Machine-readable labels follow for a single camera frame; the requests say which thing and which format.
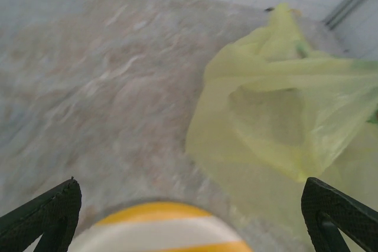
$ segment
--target yellow plastic bag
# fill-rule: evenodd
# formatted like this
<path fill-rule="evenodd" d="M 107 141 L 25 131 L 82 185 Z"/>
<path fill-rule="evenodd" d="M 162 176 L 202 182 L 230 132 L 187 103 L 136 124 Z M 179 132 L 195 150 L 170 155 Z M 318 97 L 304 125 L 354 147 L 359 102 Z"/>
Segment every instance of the yellow plastic bag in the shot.
<path fill-rule="evenodd" d="M 354 139 L 378 104 L 378 63 L 315 51 L 286 4 L 271 13 L 267 27 L 208 64 L 186 151 L 243 216 L 263 215 L 303 236 L 300 197 L 309 176 L 378 204 L 363 189 L 377 180 L 378 126 L 361 132 L 372 137 L 369 146 Z"/>

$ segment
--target black object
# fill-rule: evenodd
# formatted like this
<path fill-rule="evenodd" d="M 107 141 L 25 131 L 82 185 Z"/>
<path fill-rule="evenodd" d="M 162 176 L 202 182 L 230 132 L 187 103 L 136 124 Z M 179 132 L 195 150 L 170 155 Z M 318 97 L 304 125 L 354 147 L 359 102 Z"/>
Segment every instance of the black object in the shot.
<path fill-rule="evenodd" d="M 22 252 L 40 235 L 35 252 L 66 252 L 82 206 L 73 178 L 0 218 L 0 252 Z"/>
<path fill-rule="evenodd" d="M 338 229 L 365 251 L 378 251 L 378 212 L 317 178 L 307 179 L 302 213 L 317 252 L 350 252 Z"/>

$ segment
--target plastic bag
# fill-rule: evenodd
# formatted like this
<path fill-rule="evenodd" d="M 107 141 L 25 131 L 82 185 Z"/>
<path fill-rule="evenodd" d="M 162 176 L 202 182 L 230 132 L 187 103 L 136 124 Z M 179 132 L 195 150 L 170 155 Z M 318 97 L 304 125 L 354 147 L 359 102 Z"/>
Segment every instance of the plastic bag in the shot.
<path fill-rule="evenodd" d="M 313 50 L 280 4 L 208 64 L 186 151 L 242 216 L 306 237 L 309 176 L 378 208 L 378 126 L 365 123 L 377 104 L 378 63 Z"/>

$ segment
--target orange and white striped object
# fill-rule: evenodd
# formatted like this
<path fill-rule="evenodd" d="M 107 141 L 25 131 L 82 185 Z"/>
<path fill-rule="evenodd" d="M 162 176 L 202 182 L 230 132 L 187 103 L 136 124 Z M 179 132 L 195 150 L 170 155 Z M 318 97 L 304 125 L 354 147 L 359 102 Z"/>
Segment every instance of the orange and white striped object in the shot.
<path fill-rule="evenodd" d="M 221 219 L 197 207 L 150 202 L 112 214 L 75 238 L 69 252 L 252 252 Z"/>

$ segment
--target marble floor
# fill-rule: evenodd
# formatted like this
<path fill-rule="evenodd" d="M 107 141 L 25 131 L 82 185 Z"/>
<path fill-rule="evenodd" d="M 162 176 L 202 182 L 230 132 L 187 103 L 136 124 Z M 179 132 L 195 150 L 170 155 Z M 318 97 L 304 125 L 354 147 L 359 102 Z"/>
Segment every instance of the marble floor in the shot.
<path fill-rule="evenodd" d="M 74 176 L 79 231 L 141 198 L 232 222 L 184 139 L 208 61 L 267 17 L 211 0 L 0 0 L 0 215 Z M 299 23 L 342 54 L 322 24 Z M 258 218 L 239 231 L 257 252 L 308 251 Z"/>

